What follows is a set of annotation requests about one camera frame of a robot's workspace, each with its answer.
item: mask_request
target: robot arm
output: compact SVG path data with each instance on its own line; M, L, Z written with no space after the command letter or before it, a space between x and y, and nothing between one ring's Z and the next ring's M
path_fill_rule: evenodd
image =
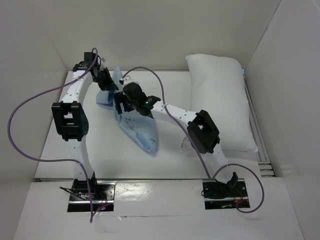
M73 68L73 80L81 76L94 59L95 53L85 52L84 61L76 64ZM94 170L89 162L86 145L89 122L82 104L88 88L93 82L97 83L103 91L118 89L110 76L109 70L101 63L98 64L97 61L90 72L70 85L62 100L53 103L51 107L58 134L66 141L72 158L83 164L90 179L94 176ZM82 168L78 164L74 167L74 178L79 181L86 180Z
M84 61L73 68L73 79L78 78L92 64L95 53L85 52ZM80 161L85 167L90 179L95 179L87 152L86 135L89 130L89 122L82 108L87 90L92 82L98 83L102 91L117 90L109 70L98 61L83 78L73 83L60 102L53 103L52 113L56 130L67 145L72 157ZM221 150L219 130L209 114L187 111L169 104L156 96L146 96L141 87L131 82L123 87L121 92L114 95L115 108L118 114L122 111L137 111L143 116L160 119L171 124L177 124L165 111L165 106L181 125L183 125L200 153L211 153L220 163L226 163L226 158ZM80 166L75 165L74 178L85 182L86 178Z

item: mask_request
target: white pillow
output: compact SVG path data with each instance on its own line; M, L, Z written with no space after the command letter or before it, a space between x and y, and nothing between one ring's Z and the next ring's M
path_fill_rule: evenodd
M223 149L257 152L240 63L206 54L188 55L186 60L192 78L190 110L210 114L220 131Z

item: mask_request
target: blue cloth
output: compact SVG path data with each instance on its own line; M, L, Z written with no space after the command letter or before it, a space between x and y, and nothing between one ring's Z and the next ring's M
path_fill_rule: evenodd
M122 73L117 66L113 72L112 79L119 90L99 91L96 95L96 104L102 108L113 110L115 119L125 134L136 142L143 150L149 153L156 153L159 146L156 121L147 116L140 115L140 113L135 110L124 112L122 108L122 114L118 114L116 111L114 93L121 92L123 89L123 85L119 82L121 78Z

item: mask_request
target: white wall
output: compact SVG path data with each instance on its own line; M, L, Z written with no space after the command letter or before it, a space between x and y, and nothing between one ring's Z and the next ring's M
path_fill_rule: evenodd
M247 68L273 166L306 240L320 238L320 0L282 0Z
M20 156L10 145L9 115L26 98L60 85L67 71L27 1L1 1L0 33L0 238L10 240L37 163ZM58 95L34 100L14 118L13 138L32 156L41 155L52 118L51 104Z
M71 69L97 47L111 69L187 69L185 56L250 60L280 0L28 0Z

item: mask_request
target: red wire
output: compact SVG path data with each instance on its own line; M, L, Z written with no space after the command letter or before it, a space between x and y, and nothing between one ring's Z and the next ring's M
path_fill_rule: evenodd
M240 194L241 199L240 200L234 200L234 203L240 202L240 201L242 201L244 199L243 194L238 189L236 191L238 192L238 194Z

